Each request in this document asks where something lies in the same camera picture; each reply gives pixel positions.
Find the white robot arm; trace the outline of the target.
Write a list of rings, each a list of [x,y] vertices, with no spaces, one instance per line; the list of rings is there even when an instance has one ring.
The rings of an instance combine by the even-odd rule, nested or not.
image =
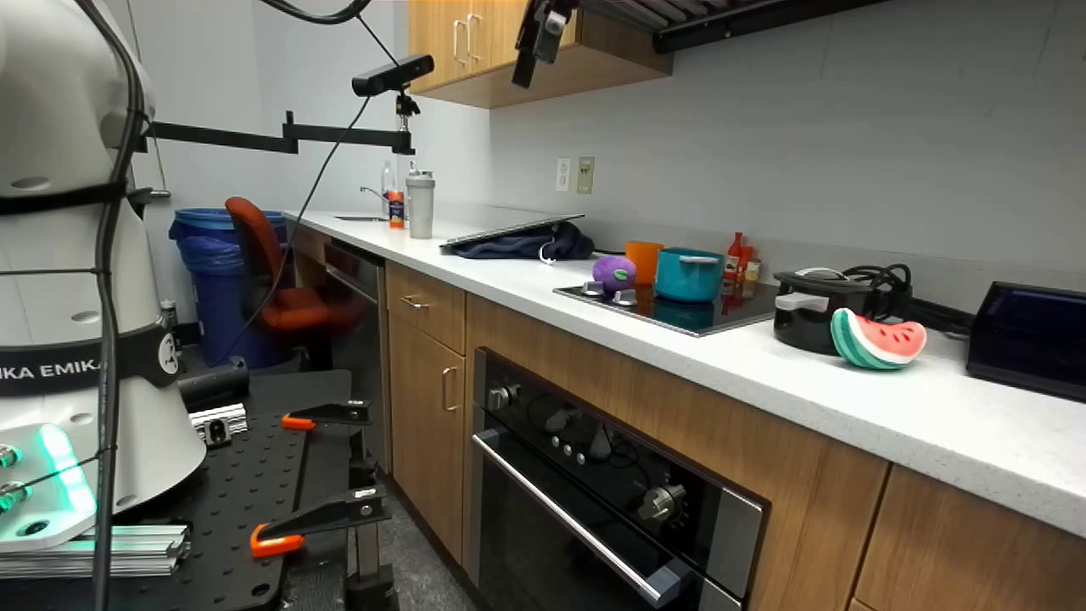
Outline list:
[[[132,152],[142,68],[97,0],[0,0],[0,553],[44,553],[204,460]]]

